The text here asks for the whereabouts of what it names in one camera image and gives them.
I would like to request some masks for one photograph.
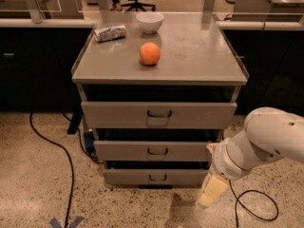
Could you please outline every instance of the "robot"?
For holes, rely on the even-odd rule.
[[[209,206],[235,181],[261,164],[288,158],[304,163],[304,118],[285,111],[262,107],[245,119],[244,129],[233,138],[210,143],[209,174],[202,184],[198,202]]]

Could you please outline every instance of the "chair base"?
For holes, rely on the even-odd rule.
[[[135,1],[134,3],[129,3],[129,4],[122,4],[122,7],[130,7],[126,11],[131,11],[131,10],[146,11],[146,9],[143,6],[150,7],[152,11],[155,11],[155,5],[153,5],[153,4],[139,3],[138,1]]]

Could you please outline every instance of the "black cabinet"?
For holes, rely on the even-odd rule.
[[[237,113],[271,106],[304,115],[304,31],[225,30],[250,77]]]
[[[70,70],[91,28],[0,28],[0,109],[73,110]]]

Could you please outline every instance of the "drawer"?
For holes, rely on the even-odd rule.
[[[132,170],[105,169],[104,180],[108,184],[125,185],[199,185],[208,170]]]
[[[235,103],[82,102],[89,128],[224,129]]]
[[[207,142],[115,142],[94,143],[100,161],[209,162]]]

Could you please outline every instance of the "terrazzo floor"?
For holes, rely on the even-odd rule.
[[[235,198],[230,190],[203,210],[196,205],[198,187],[140,189],[107,185],[103,166],[83,153],[77,135],[67,134],[69,122],[62,114],[34,113],[32,122],[35,129],[60,143],[71,156],[75,184],[68,227],[236,227]],[[225,136],[239,132],[242,122],[243,117],[236,116]],[[64,227],[71,184],[65,152],[34,133],[28,113],[13,112],[0,113],[0,152],[0,227]],[[270,195],[279,208],[275,221],[261,222],[239,207],[239,227],[302,228],[303,174],[303,164],[283,159],[257,167],[249,176],[235,181],[237,194],[257,189]],[[271,202],[258,194],[248,194],[242,201],[266,218],[276,212]]]

